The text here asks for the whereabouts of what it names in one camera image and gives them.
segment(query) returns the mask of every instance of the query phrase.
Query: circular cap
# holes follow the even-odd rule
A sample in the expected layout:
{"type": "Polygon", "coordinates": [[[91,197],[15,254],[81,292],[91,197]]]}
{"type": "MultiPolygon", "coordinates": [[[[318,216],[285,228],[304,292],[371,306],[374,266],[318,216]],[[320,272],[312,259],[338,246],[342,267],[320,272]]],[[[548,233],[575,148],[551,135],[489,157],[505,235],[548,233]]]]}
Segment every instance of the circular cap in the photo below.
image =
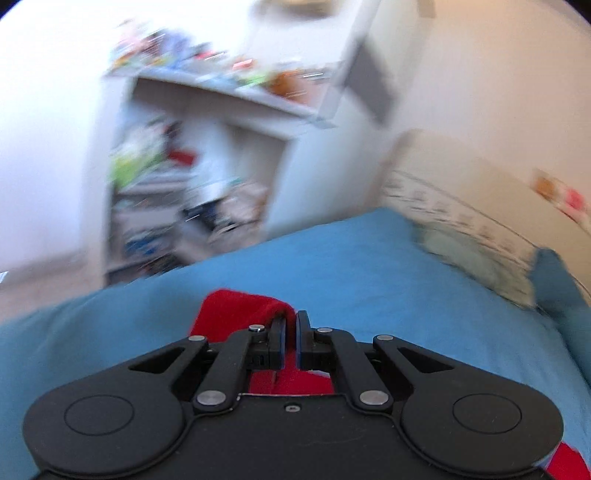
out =
{"type": "Polygon", "coordinates": [[[359,396],[361,402],[372,406],[384,405],[389,398],[388,394],[381,390],[367,390],[359,396]]]}
{"type": "Polygon", "coordinates": [[[153,377],[125,366],[42,396],[22,427],[35,461],[60,476],[103,478],[158,458],[185,421],[178,399],[153,377]]]}
{"type": "Polygon", "coordinates": [[[521,410],[511,400],[491,394],[468,395],[453,406],[453,416],[477,433],[506,433],[521,421],[521,410]]]}
{"type": "Polygon", "coordinates": [[[226,401],[226,394],[219,390],[206,390],[197,395],[197,401],[201,405],[214,407],[226,401]]]}
{"type": "Polygon", "coordinates": [[[563,434],[560,412],[538,391],[461,368],[419,382],[401,424],[421,452],[466,476],[524,474],[563,434]]]}
{"type": "Polygon", "coordinates": [[[109,435],[127,426],[134,407],[126,399],[111,395],[81,398],[66,410],[66,424],[81,435],[109,435]]]}

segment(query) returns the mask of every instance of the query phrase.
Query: headboard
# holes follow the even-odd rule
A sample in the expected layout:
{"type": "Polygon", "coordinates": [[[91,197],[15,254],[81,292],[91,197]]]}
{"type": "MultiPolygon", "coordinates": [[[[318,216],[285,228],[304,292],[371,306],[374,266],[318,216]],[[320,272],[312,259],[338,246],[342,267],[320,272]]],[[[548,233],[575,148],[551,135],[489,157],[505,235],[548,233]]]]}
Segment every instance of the headboard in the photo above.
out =
{"type": "Polygon", "coordinates": [[[555,250],[591,303],[591,236],[527,185],[458,140],[425,130],[392,151],[380,204],[453,225],[524,269],[536,247],[555,250]]]}

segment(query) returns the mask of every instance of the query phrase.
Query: bed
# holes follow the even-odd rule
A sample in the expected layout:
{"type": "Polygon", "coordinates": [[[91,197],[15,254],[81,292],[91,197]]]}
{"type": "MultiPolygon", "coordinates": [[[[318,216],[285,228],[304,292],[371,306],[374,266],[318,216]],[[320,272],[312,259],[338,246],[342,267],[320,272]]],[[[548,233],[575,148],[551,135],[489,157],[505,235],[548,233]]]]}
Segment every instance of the bed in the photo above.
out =
{"type": "MultiPolygon", "coordinates": [[[[522,206],[542,208],[529,218],[543,215],[562,225],[525,186],[470,155],[448,139],[411,132],[393,153],[381,207],[1,325],[0,478],[20,480],[37,472],[20,428],[38,396],[186,336],[207,293],[221,287],[306,309],[315,327],[346,329],[365,342],[390,333],[528,384],[555,402],[564,418],[564,441],[589,465],[591,390],[552,319],[507,302],[413,241],[407,217],[427,216],[485,232],[483,243],[524,268],[536,245],[548,245],[563,255],[586,294],[591,270],[585,265],[591,262],[585,244],[573,253],[554,233],[513,224],[519,219],[514,209],[503,211],[503,202],[488,205],[486,185],[496,182],[513,200],[513,190],[519,192],[522,206]],[[460,172],[463,181],[457,179],[460,172]],[[466,189],[466,182],[479,186],[466,189]]],[[[587,237],[569,232],[571,241],[585,241],[588,249],[587,237]]]]}

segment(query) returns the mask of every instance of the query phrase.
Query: fabric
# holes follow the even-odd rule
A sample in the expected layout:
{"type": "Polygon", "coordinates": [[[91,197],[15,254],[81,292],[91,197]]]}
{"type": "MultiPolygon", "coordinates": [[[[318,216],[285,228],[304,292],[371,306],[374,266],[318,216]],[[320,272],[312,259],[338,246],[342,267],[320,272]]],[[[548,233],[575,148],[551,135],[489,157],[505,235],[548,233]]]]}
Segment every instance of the fabric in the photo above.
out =
{"type": "Polygon", "coordinates": [[[591,472],[581,455],[564,442],[556,450],[546,470],[556,480],[591,480],[591,472]]]}
{"type": "Polygon", "coordinates": [[[567,308],[554,319],[571,356],[591,385],[591,309],[586,305],[567,308]]]}
{"type": "Polygon", "coordinates": [[[577,284],[554,250],[541,248],[536,252],[530,280],[536,303],[551,316],[568,308],[587,306],[577,284]]]}
{"type": "Polygon", "coordinates": [[[418,243],[486,288],[524,308],[535,306],[527,273],[507,258],[483,247],[474,237],[441,222],[417,223],[418,243]]]}
{"type": "Polygon", "coordinates": [[[190,335],[205,335],[210,342],[224,342],[236,330],[255,324],[270,325],[277,316],[285,317],[288,341],[285,367],[276,373],[253,373],[248,391],[267,395],[334,393],[330,378],[296,368],[296,312],[287,303],[261,295],[216,290],[203,301],[190,335]]]}
{"type": "Polygon", "coordinates": [[[320,225],[0,324],[0,479],[37,469],[23,416],[46,391],[187,335],[208,293],[231,288],[307,310],[359,341],[390,333],[547,395],[564,441],[591,460],[591,389],[553,319],[500,298],[413,240],[388,209],[320,225]]]}

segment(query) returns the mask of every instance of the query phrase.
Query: floor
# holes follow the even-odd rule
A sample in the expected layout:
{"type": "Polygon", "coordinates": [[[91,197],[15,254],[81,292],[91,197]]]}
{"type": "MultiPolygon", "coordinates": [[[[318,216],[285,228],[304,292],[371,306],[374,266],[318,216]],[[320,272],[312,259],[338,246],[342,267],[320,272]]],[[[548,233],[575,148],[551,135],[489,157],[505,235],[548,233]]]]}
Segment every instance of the floor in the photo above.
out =
{"type": "Polygon", "coordinates": [[[84,268],[62,271],[32,281],[0,288],[0,322],[55,305],[97,289],[84,268]]]}

